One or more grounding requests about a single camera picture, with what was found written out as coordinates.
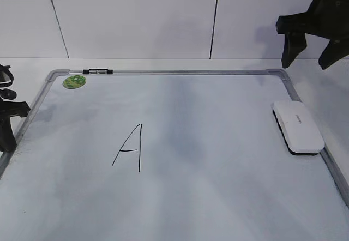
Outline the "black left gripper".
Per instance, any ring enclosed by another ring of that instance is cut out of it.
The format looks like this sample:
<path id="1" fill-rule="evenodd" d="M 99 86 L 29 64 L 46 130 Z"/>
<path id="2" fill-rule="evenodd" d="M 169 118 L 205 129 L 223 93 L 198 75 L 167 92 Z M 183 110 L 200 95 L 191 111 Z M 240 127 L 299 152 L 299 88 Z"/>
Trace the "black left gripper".
<path id="1" fill-rule="evenodd" d="M 17 93 L 9 87 L 14 82 L 14 76 L 9 65 L 1 65 L 1 152 L 12 152 L 17 142 L 11 127 L 11 117 L 27 117 L 30 107 L 25 101 L 14 102 Z"/>

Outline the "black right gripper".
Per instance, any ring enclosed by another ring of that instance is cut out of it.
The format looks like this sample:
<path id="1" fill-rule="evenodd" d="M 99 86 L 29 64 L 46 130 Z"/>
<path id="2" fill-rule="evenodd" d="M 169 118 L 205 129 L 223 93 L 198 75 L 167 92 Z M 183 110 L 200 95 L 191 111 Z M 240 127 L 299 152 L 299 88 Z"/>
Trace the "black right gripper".
<path id="1" fill-rule="evenodd" d="M 329 40 L 318 59 L 322 70 L 348 56 L 348 0 L 312 0 L 306 12 L 281 15 L 275 26 L 285 34 L 283 69 L 306 49 L 305 34 Z"/>

